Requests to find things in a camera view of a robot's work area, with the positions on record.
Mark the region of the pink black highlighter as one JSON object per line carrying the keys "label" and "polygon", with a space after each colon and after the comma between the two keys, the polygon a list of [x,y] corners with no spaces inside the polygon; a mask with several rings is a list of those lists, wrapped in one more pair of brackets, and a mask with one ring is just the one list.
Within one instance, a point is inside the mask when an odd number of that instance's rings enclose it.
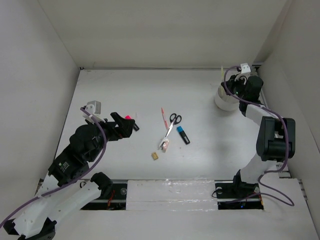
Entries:
{"label": "pink black highlighter", "polygon": [[140,130],[139,126],[130,115],[125,116],[125,119],[130,121],[130,123],[132,124],[132,128],[135,132]]}

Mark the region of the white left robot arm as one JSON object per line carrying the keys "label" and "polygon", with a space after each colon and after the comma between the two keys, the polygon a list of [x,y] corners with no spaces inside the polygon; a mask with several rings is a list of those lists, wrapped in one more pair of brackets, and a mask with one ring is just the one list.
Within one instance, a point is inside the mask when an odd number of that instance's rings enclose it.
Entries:
{"label": "white left robot arm", "polygon": [[97,198],[112,195],[113,181],[103,172],[95,173],[79,191],[62,201],[69,186],[86,176],[100,162],[107,143],[129,138],[135,121],[112,112],[113,121],[84,112],[86,124],[69,138],[67,147],[54,159],[34,198],[0,224],[20,240],[51,240],[62,219]]}

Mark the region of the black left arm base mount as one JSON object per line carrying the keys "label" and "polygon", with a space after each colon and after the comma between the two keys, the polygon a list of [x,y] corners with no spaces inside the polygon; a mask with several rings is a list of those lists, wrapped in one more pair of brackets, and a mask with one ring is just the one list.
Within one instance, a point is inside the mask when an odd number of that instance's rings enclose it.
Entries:
{"label": "black left arm base mount", "polygon": [[111,180],[103,172],[95,173],[90,180],[80,182],[83,188],[87,182],[94,182],[102,187],[100,196],[81,208],[84,211],[124,211],[127,204],[128,181]]}

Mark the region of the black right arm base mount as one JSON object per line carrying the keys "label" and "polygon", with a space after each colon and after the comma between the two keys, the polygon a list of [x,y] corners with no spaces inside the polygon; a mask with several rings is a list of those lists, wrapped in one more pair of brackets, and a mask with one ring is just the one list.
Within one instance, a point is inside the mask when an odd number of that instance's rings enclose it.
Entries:
{"label": "black right arm base mount", "polygon": [[215,190],[211,194],[217,199],[218,210],[263,210],[264,206],[257,182],[246,183],[241,179],[240,170],[232,181],[215,181]]}

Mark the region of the blue black highlighter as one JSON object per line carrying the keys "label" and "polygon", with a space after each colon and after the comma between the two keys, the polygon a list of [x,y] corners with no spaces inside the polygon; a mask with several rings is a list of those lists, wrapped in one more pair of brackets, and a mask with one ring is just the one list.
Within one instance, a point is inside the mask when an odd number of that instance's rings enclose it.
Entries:
{"label": "blue black highlighter", "polygon": [[186,145],[188,145],[188,144],[191,143],[190,140],[189,140],[189,138],[188,138],[188,136],[187,136],[187,134],[185,133],[184,129],[183,129],[181,126],[178,126],[178,127],[176,128],[176,130],[177,130],[177,132],[179,133],[180,137],[182,138],[183,142],[184,142]]}

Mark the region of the yellow pen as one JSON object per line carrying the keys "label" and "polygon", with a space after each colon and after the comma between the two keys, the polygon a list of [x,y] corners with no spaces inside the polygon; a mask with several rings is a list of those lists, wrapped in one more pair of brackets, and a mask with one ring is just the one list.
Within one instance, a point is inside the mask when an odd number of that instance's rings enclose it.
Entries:
{"label": "yellow pen", "polygon": [[219,95],[221,98],[223,98],[226,96],[226,91],[224,88],[224,74],[225,74],[224,67],[221,66],[220,70],[221,70],[221,84],[219,86]]}

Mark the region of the pink pen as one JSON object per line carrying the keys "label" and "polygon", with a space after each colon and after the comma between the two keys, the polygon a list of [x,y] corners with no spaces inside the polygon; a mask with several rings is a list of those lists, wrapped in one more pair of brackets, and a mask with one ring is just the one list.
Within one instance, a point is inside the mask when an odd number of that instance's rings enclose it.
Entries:
{"label": "pink pen", "polygon": [[167,119],[166,119],[166,115],[165,115],[164,109],[162,107],[161,107],[161,115],[162,115],[162,119],[163,119],[163,122],[164,122],[165,129],[168,130],[169,129],[168,122],[167,122]]}

